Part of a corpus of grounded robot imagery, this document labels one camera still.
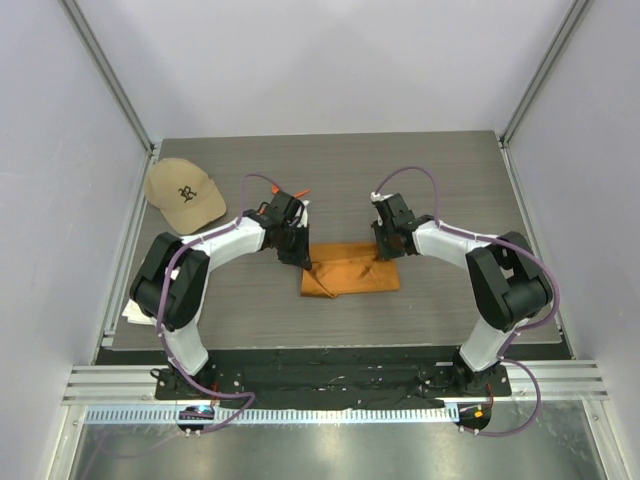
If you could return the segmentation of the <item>orange cloth napkin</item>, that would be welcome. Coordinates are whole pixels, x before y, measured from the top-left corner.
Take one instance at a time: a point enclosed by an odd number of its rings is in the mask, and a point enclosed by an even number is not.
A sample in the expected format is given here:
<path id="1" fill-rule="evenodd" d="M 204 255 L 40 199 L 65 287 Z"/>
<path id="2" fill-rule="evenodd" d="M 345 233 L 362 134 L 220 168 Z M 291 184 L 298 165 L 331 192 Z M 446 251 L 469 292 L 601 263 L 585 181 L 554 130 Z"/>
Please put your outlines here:
<path id="1" fill-rule="evenodd" d="M 335 299 L 401 288 L 396 264 L 383 260 L 372 242 L 313 244 L 310 258 L 312 268 L 301 277 L 303 297 Z"/>

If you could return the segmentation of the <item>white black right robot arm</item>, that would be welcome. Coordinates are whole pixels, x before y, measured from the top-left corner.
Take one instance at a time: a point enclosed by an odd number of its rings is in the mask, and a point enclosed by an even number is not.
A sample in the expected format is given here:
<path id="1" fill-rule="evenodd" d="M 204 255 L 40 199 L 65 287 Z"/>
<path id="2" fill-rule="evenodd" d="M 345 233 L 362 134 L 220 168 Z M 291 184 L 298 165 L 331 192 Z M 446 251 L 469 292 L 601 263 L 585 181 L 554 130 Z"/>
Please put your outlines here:
<path id="1" fill-rule="evenodd" d="M 481 235 L 430 215 L 417 217 L 400 194 L 371 194 L 379 255 L 432 257 L 466 271 L 479 319 L 452 359 L 451 388 L 478 395 L 496 375 L 506 349 L 545 307 L 555 304 L 551 275 L 517 232 Z"/>

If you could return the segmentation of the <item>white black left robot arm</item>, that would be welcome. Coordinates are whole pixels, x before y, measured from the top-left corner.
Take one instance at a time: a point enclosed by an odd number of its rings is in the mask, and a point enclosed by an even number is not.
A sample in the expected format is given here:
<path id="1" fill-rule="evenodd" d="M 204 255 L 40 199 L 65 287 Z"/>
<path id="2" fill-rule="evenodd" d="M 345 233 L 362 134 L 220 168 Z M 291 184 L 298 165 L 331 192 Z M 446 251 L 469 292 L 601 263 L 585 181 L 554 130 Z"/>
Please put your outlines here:
<path id="1" fill-rule="evenodd" d="M 146 318 L 156 329 L 167 355 L 169 372 L 190 398 L 213 392 L 215 367 L 204 347 L 198 322 L 210 274 L 245 255 L 267 249 L 278 260 L 303 270 L 312 267 L 308 202 L 283 191 L 256 209 L 202 234 L 158 235 L 129 290 L 123 311 Z"/>

